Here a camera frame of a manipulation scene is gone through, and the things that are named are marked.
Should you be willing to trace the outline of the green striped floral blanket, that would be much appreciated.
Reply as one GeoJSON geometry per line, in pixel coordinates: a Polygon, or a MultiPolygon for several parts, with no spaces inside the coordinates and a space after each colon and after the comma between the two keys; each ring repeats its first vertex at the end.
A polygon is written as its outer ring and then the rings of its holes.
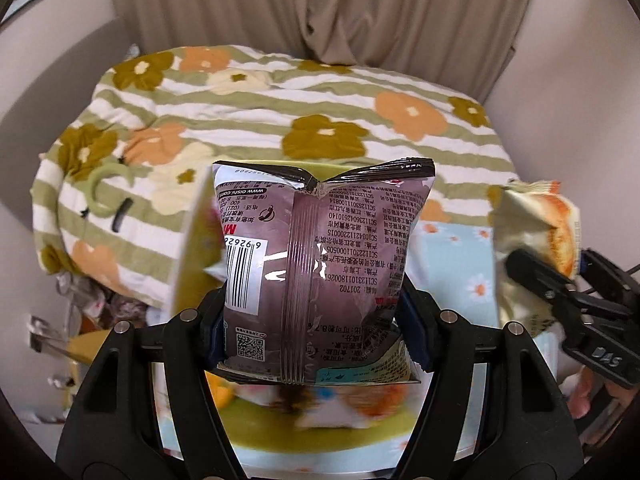
{"type": "Polygon", "coordinates": [[[30,191],[38,262],[167,308],[186,220],[216,160],[403,157],[435,163],[421,222],[484,226],[487,189],[516,176],[480,103],[439,84],[241,46],[142,55],[101,76],[42,156],[30,191]],[[128,166],[134,185],[108,180],[118,209],[96,218],[84,188],[109,162],[128,166]]]}

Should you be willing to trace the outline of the cream orange bread bag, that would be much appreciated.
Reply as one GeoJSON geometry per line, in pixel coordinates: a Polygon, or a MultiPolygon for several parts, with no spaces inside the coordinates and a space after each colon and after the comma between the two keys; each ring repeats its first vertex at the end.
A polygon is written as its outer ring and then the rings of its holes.
{"type": "Polygon", "coordinates": [[[495,260],[495,296],[502,324],[522,323],[536,337],[555,323],[551,307],[516,284],[506,273],[506,258],[518,248],[531,250],[559,274],[577,275],[580,212],[556,181],[522,182],[488,188],[495,260]]]}

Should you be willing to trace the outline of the beige curtain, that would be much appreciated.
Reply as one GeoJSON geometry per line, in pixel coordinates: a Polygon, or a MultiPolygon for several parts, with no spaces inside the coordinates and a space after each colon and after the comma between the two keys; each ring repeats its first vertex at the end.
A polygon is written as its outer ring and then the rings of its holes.
{"type": "Polygon", "coordinates": [[[529,0],[113,0],[145,51],[239,44],[487,98],[529,0]]]}

